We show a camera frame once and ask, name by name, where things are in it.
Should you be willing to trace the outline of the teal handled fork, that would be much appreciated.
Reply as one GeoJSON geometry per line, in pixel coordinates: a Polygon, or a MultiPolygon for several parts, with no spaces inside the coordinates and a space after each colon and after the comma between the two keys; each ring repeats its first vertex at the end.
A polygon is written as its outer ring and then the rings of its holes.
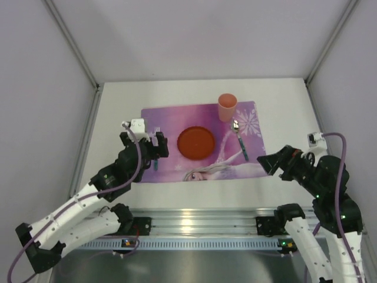
{"type": "MultiPolygon", "coordinates": [[[[157,132],[160,132],[160,127],[154,128],[154,143],[155,146],[158,146],[158,138],[157,138],[157,132]]],[[[160,158],[160,154],[158,154],[158,157],[154,160],[154,171],[158,171],[158,160],[160,158]]]]}

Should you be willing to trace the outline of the red plastic plate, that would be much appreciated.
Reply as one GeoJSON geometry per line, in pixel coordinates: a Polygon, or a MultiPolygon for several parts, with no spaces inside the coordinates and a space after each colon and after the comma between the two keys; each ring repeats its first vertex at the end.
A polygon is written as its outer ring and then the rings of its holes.
{"type": "Polygon", "coordinates": [[[189,160],[204,160],[214,152],[216,139],[207,128],[192,126],[179,134],[177,148],[181,155],[189,160]]]}

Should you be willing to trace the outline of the purple Frozen placemat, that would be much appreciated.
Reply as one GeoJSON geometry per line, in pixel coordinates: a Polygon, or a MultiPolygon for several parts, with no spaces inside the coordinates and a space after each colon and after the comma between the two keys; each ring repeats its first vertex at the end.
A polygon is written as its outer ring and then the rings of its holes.
{"type": "Polygon", "coordinates": [[[152,162],[144,183],[232,180],[264,177],[257,162],[266,153],[256,103],[239,102],[232,121],[219,120],[217,104],[144,108],[149,135],[163,132],[169,156],[152,162]]]}

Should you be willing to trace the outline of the teal handled spoon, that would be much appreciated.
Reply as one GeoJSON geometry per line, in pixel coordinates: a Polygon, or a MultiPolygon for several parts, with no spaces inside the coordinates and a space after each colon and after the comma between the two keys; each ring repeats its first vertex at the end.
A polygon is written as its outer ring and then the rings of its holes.
{"type": "Polygon", "coordinates": [[[249,157],[245,148],[245,145],[243,143],[242,137],[240,135],[240,126],[239,122],[236,119],[233,119],[233,121],[230,123],[231,130],[236,134],[240,148],[242,150],[243,156],[245,161],[249,161],[249,157]]]}

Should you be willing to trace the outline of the pink plastic cup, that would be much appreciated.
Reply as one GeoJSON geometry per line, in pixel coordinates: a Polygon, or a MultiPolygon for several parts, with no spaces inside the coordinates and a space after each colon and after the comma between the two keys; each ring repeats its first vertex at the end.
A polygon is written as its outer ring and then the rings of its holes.
{"type": "Polygon", "coordinates": [[[222,122],[228,122],[232,119],[237,107],[237,98],[230,93],[224,93],[218,98],[218,114],[222,122]]]}

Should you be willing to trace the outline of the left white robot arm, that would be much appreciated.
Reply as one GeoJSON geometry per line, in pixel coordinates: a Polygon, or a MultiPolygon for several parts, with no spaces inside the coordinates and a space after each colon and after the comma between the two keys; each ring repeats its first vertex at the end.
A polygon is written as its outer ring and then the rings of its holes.
{"type": "Polygon", "coordinates": [[[101,236],[125,232],[132,225],[128,206],[116,204],[120,196],[141,181],[153,160],[169,156],[168,140],[160,131],[157,144],[142,131],[120,134],[124,149],[60,208],[40,221],[15,229],[33,271],[41,274],[56,266],[75,248],[101,236]]]}

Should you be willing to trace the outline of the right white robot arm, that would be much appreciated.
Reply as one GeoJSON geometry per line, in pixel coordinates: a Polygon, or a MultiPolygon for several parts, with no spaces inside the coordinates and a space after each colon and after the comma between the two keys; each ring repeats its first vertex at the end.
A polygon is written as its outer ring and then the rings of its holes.
{"type": "Polygon", "coordinates": [[[325,234],[326,256],[310,231],[305,213],[297,203],[278,206],[274,217],[280,229],[293,239],[310,273],[312,282],[365,282],[361,258],[362,215],[346,193],[349,173],[344,162],[314,152],[304,153],[285,146],[257,161],[267,175],[282,170],[283,181],[295,181],[313,196],[312,207],[325,234]]]}

